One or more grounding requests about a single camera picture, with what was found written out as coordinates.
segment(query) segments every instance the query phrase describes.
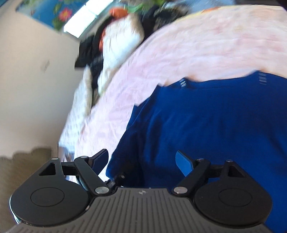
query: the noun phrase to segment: pink flower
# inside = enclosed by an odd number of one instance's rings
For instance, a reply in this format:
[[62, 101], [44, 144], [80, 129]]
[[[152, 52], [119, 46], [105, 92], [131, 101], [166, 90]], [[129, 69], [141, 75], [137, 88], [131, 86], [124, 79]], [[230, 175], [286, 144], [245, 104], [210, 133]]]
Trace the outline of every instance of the pink flower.
[[59, 19], [62, 22], [68, 21], [68, 19], [72, 16], [72, 10], [65, 7], [60, 13], [59, 13]]

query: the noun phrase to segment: silver screw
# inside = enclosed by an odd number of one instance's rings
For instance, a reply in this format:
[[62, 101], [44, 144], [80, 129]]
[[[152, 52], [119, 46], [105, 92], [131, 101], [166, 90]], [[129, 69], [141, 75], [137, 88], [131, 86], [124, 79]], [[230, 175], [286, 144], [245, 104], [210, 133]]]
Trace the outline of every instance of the silver screw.
[[184, 194], [187, 193], [188, 190], [186, 187], [175, 187], [173, 191], [177, 194]]
[[100, 187], [97, 187], [96, 189], [95, 189], [95, 192], [97, 193], [97, 194], [106, 194], [106, 193], [108, 193], [110, 191], [110, 189], [108, 188], [108, 187], [105, 187], [105, 186], [100, 186]]

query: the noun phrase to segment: white wall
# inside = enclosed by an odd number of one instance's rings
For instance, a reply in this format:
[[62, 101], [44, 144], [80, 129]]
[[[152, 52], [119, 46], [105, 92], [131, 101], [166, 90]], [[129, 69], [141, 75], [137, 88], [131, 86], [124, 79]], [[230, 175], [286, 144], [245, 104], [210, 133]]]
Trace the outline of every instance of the white wall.
[[0, 8], [0, 156], [37, 146], [57, 153], [82, 78], [83, 71], [74, 70], [79, 42], [16, 13], [20, 2]]

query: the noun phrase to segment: bedsheet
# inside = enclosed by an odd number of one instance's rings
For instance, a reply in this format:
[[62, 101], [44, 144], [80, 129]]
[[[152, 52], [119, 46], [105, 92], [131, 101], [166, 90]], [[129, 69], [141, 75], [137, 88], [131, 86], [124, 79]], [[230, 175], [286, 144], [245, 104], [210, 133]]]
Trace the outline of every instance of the bedsheet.
[[[115, 74], [86, 119], [75, 158], [109, 155], [125, 132], [134, 104], [157, 84], [242, 77], [262, 70], [287, 77], [287, 12], [282, 7], [221, 7], [181, 18], [151, 35]], [[99, 177], [107, 180], [104, 169]]]

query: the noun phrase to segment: white pillow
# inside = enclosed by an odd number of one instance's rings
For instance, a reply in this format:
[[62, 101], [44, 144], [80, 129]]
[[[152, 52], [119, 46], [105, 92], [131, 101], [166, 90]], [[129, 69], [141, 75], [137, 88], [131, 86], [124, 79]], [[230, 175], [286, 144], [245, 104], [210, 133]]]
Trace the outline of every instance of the white pillow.
[[78, 88], [74, 93], [73, 105], [59, 139], [59, 146], [66, 147], [69, 152], [75, 150], [82, 130], [84, 119], [90, 114], [92, 107], [92, 75], [86, 66]]
[[98, 91], [102, 94], [133, 51], [144, 39], [144, 29], [136, 14], [112, 22], [103, 39], [103, 70], [98, 78]]

